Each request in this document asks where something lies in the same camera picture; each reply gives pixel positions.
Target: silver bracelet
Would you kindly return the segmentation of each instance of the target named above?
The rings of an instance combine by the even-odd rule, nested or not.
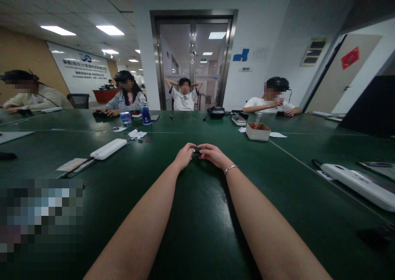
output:
[[[226,175],[226,172],[228,172],[228,171],[231,170],[232,168],[238,168],[238,167],[239,167],[239,166],[236,166],[236,165],[230,166],[230,167],[226,168],[226,170],[224,171],[224,174]]]

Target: red counter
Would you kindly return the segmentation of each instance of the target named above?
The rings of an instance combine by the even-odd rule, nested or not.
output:
[[[98,103],[107,103],[119,92],[119,90],[92,90]]]

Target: small box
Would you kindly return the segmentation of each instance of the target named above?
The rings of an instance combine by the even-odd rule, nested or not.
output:
[[[255,123],[247,123],[246,133],[249,139],[268,141],[270,136],[270,128],[264,124],[259,124],[257,129],[252,127]]]

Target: gray jacket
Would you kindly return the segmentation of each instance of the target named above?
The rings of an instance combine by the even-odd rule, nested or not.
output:
[[[129,111],[133,110],[140,110],[140,96],[143,96],[145,99],[145,96],[143,92],[138,92],[135,101],[133,102],[132,105],[128,106]],[[118,92],[113,99],[108,101],[108,103],[104,106],[106,110],[111,110],[111,109],[118,109],[118,102],[119,98],[122,96],[122,91]]]

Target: boy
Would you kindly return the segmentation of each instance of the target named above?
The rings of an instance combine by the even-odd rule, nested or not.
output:
[[[174,99],[174,110],[193,111],[195,98],[199,96],[199,90],[203,82],[197,82],[191,85],[191,81],[185,78],[180,79],[178,84],[169,79],[165,79],[165,82],[170,89],[169,93]],[[180,91],[174,88],[174,86],[179,86]]]
[[[268,79],[265,83],[265,93],[261,98],[253,97],[243,107],[244,112],[265,112],[276,113],[283,111],[284,116],[293,117],[302,113],[302,109],[278,98],[280,94],[289,90],[289,82],[285,78],[278,76]]]

